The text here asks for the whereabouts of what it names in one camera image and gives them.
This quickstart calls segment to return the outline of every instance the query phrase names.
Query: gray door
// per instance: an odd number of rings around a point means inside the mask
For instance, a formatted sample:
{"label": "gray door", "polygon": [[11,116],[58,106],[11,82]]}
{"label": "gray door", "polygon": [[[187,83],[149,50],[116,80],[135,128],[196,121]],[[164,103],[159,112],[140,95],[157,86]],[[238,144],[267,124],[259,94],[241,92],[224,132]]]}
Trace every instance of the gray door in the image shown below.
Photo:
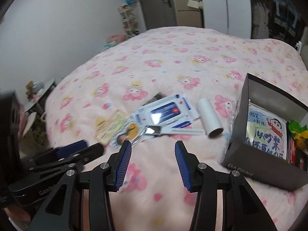
{"label": "gray door", "polygon": [[140,0],[147,29],[176,26],[173,0]]}

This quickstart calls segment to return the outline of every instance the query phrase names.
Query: white wall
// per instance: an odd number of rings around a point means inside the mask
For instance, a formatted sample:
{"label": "white wall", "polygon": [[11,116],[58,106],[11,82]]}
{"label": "white wall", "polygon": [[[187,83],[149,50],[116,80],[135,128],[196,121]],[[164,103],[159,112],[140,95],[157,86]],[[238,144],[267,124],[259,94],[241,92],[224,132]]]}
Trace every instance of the white wall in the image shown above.
{"label": "white wall", "polygon": [[117,12],[123,2],[15,0],[0,24],[1,91],[15,89],[25,103],[30,80],[59,82],[123,32]]}

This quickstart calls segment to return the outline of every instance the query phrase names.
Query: yellow packaging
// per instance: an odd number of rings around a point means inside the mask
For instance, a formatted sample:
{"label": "yellow packaging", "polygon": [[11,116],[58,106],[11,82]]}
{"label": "yellow packaging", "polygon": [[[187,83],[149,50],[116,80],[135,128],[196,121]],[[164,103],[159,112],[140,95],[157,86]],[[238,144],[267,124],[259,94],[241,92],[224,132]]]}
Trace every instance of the yellow packaging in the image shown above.
{"label": "yellow packaging", "polygon": [[96,129],[97,139],[102,145],[107,145],[117,131],[126,121],[127,116],[124,112],[117,110],[109,120],[99,125]]}

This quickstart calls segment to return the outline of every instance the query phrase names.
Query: lint roller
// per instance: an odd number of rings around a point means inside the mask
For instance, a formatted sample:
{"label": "lint roller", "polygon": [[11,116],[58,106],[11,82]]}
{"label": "lint roller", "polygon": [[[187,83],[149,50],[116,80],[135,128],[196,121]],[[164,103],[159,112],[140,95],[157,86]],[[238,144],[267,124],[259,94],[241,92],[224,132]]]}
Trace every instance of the lint roller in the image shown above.
{"label": "lint roller", "polygon": [[201,116],[205,132],[209,137],[215,137],[224,131],[209,99],[201,98],[197,103],[197,110]]}

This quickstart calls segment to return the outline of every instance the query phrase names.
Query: bed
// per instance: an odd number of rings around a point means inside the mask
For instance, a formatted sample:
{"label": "bed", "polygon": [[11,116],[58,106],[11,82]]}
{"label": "bed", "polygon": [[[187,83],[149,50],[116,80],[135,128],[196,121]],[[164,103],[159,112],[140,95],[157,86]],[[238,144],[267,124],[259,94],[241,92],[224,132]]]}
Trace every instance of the bed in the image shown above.
{"label": "bed", "polygon": [[[308,104],[308,71],[288,44],[248,40],[204,28],[152,29],[102,52],[75,69],[46,103],[47,134],[52,146],[84,139],[97,142],[96,126],[116,110],[132,113],[158,92],[185,93],[191,103],[207,97],[224,126],[217,138],[162,136],[138,142],[132,151],[124,185],[110,194],[117,230],[189,230],[196,194],[184,188],[174,156],[183,140],[188,152],[215,170],[228,141],[228,115],[238,100],[246,73],[256,75]],[[195,121],[193,128],[202,127]],[[116,152],[85,166],[91,170]],[[308,186],[287,192],[247,179],[279,231],[288,230],[308,200]],[[216,230],[222,226],[218,192]]]}

